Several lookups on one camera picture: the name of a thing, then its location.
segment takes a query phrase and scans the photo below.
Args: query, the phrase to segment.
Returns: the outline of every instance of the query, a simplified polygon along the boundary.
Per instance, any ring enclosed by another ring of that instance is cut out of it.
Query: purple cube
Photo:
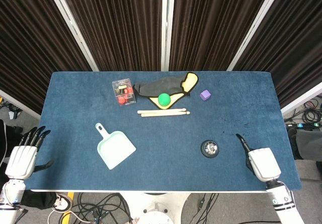
[[[200,93],[200,97],[203,101],[206,101],[207,99],[209,99],[210,96],[211,94],[208,90],[204,90],[202,93]]]

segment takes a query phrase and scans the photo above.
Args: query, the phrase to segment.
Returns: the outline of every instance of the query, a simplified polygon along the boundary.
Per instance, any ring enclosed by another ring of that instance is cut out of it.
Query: green ball
[[[162,93],[159,95],[157,98],[157,102],[163,107],[166,107],[167,105],[170,104],[171,98],[167,93]]]

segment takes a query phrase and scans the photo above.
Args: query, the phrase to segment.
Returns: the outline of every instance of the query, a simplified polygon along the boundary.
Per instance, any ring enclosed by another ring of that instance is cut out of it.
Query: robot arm
[[[281,170],[270,148],[251,149],[244,138],[239,134],[236,136],[240,139],[246,156],[246,163],[250,163],[248,168],[262,182],[266,183],[266,192],[272,200],[274,209],[281,220],[282,224],[304,224],[294,200],[286,185],[278,178]]]
[[[44,126],[31,129],[22,137],[19,146],[14,147],[10,155],[6,168],[6,175],[10,180],[4,184],[0,195],[0,220],[4,223],[14,223],[17,211],[24,214],[28,212],[19,206],[26,189],[24,181],[33,172],[47,169],[53,164],[53,161],[49,161],[45,165],[35,166],[37,152],[44,138],[50,133],[48,130],[41,134],[44,129]]]

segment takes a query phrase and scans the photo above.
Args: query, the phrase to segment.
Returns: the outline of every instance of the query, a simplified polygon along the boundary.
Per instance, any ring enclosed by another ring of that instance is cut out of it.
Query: clear plastic box
[[[129,78],[112,82],[116,101],[120,106],[135,103],[135,96]]]

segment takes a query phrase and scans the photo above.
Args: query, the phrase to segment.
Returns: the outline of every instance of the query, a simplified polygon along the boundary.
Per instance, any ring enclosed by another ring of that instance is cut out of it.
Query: yellow cloth
[[[172,107],[177,101],[179,101],[181,98],[183,98],[186,94],[191,92],[191,90],[194,88],[194,86],[198,83],[198,76],[194,74],[193,72],[189,72],[186,76],[186,80],[182,82],[181,87],[183,88],[182,93],[177,93],[170,96],[170,103],[169,105],[163,107],[161,106],[158,101],[157,97],[150,97],[149,99],[159,108],[159,109],[169,109]]]

